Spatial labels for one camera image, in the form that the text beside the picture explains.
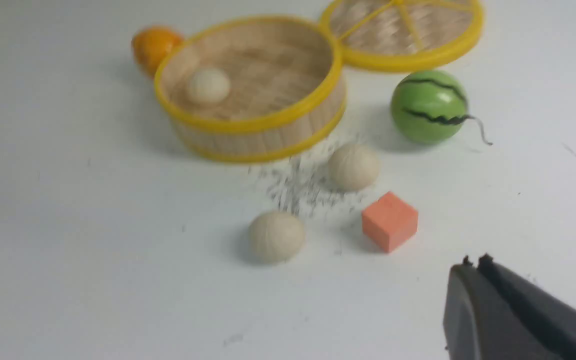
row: orange block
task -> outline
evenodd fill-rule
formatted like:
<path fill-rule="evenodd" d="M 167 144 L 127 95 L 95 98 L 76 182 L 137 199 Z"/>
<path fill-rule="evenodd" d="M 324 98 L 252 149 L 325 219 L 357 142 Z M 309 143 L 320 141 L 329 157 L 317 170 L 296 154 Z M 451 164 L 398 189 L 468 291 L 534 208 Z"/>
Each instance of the orange block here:
<path fill-rule="evenodd" d="M 411 205 L 387 192 L 361 212 L 363 233 L 391 253 L 417 232 L 419 214 Z"/>

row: bamboo basket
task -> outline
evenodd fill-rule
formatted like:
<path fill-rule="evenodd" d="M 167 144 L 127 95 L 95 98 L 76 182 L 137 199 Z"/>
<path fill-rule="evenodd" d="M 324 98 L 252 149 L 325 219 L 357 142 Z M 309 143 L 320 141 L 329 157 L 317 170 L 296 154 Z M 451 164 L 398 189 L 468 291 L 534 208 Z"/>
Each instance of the bamboo basket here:
<path fill-rule="evenodd" d="M 157 69 L 155 93 L 186 146 L 224 162 L 267 162 L 310 148 L 346 105 L 342 54 L 325 28 L 299 18 L 227 22 L 188 39 Z M 230 95 L 210 107 L 186 96 L 201 67 L 225 71 Z"/>
<path fill-rule="evenodd" d="M 413 72 L 471 50 L 483 29 L 478 0 L 335 0 L 320 21 L 359 68 Z"/>

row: yellow plastic rim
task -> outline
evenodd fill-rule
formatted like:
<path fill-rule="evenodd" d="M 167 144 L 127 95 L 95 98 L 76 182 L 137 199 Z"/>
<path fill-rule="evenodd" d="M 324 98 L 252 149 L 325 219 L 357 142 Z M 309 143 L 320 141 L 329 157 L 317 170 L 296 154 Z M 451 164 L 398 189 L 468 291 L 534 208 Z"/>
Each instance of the yellow plastic rim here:
<path fill-rule="evenodd" d="M 321 16 L 320 23 L 330 29 L 330 19 L 338 7 L 345 0 L 334 0 Z M 456 39 L 432 50 L 420 51 L 410 55 L 380 55 L 370 52 L 362 52 L 345 46 L 342 41 L 338 40 L 343 53 L 343 60 L 357 68 L 363 68 L 374 71 L 387 71 L 393 73 L 412 73 L 414 71 L 428 70 L 438 68 L 450 62 L 453 62 L 462 55 L 468 53 L 479 41 L 482 36 L 484 23 L 483 7 L 478 0 L 470 0 L 470 5 L 462 5 L 449 0 L 390 0 L 388 4 L 373 11 L 366 16 L 360 23 L 374 18 L 377 14 L 388 9 L 397 7 L 400 16 L 409 30 L 414 42 L 419 45 L 419 34 L 415 29 L 408 10 L 405 5 L 414 5 L 420 3 L 429 3 L 437 7 L 447 7 L 462 12 L 472 13 L 472 22 L 468 29 L 459 35 Z"/>
<path fill-rule="evenodd" d="M 250 118 L 242 121 L 226 122 L 217 118 L 202 118 L 196 116 L 195 114 L 187 112 L 181 107 L 174 105 L 174 103 L 172 103 L 165 95 L 165 92 L 162 87 L 163 69 L 165 69 L 170 60 L 176 54 L 178 54 L 179 51 L 183 51 L 185 47 L 190 46 L 193 43 L 196 43 L 196 41 L 198 41 L 201 38 L 214 34 L 215 32 L 226 30 L 227 28 L 238 27 L 240 25 L 245 25 L 247 23 L 260 23 L 260 22 L 274 23 L 280 21 L 295 23 L 314 30 L 327 40 L 331 48 L 332 64 L 326 77 L 323 79 L 321 84 L 319 84 L 318 87 L 314 89 L 313 92 L 308 94 L 306 97 L 302 98 L 302 100 L 299 100 L 297 103 L 289 107 L 281 109 L 277 112 L 266 114 L 264 116 L 258 116 L 255 118 Z M 157 72 L 155 73 L 154 78 L 155 95 L 157 96 L 159 104 L 162 105 L 162 107 L 166 110 L 166 112 L 170 115 L 170 117 L 172 117 L 175 121 L 178 121 L 179 123 L 183 123 L 185 125 L 192 126 L 211 133 L 243 134 L 243 133 L 262 132 L 264 130 L 269 130 L 292 123 L 292 121 L 299 119 L 300 117 L 304 116 L 308 112 L 315 109 L 318 105 L 320 105 L 327 98 L 327 96 L 330 95 L 335 86 L 337 86 L 341 78 L 342 66 L 343 66 L 343 55 L 341 52 L 341 48 L 339 47 L 338 41 L 334 38 L 332 33 L 327 28 L 320 26 L 318 23 L 313 23 L 308 20 L 304 20 L 294 16 L 253 16 L 221 23 L 214 27 L 210 27 L 207 30 L 199 32 L 199 34 L 192 36 L 190 39 L 186 40 L 180 47 L 172 51 L 161 62 L 161 64 L 159 64 Z"/>
<path fill-rule="evenodd" d="M 260 153 L 256 155 L 237 156 L 206 150 L 201 146 L 195 145 L 190 139 L 187 139 L 174 124 L 173 127 L 179 139 L 188 148 L 190 148 L 190 150 L 194 151 L 195 153 L 201 155 L 204 158 L 227 163 L 263 163 L 287 158 L 290 157 L 291 155 L 299 154 L 304 150 L 312 148 L 318 142 L 322 141 L 325 137 L 327 137 L 330 134 L 330 132 L 333 131 L 333 129 L 335 129 L 341 118 L 344 116 L 345 110 L 346 110 L 346 98 L 344 97 L 338 112 L 334 114 L 332 120 L 330 120 L 329 123 L 327 123 L 324 127 L 318 130 L 318 132 L 315 132 L 311 137 L 291 147 L 282 148 L 281 150 L 274 152 Z"/>

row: white ball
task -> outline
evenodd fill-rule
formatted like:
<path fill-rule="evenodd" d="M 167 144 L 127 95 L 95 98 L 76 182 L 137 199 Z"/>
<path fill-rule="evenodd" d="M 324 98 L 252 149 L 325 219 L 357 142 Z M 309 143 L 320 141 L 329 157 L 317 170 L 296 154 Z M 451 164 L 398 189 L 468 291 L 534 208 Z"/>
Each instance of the white ball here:
<path fill-rule="evenodd" d="M 188 79 L 185 93 L 193 103 L 217 104 L 231 93 L 231 80 L 219 68 L 201 68 Z"/>
<path fill-rule="evenodd" d="M 306 241 L 304 224 L 288 212 L 269 211 L 259 215 L 248 228 L 250 248 L 266 263 L 288 260 Z"/>
<path fill-rule="evenodd" d="M 374 183 L 379 171 L 377 154 L 356 143 L 341 146 L 328 160 L 330 178 L 341 189 L 349 192 L 359 191 Z"/>

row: orange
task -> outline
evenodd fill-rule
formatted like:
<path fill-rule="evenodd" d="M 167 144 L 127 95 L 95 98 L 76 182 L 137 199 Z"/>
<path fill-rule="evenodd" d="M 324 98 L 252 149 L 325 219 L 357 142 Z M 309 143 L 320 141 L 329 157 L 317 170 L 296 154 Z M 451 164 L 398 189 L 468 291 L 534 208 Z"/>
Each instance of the orange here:
<path fill-rule="evenodd" d="M 132 37 L 132 55 L 137 65 L 150 77 L 174 48 L 183 43 L 184 37 L 165 26 L 151 26 Z"/>

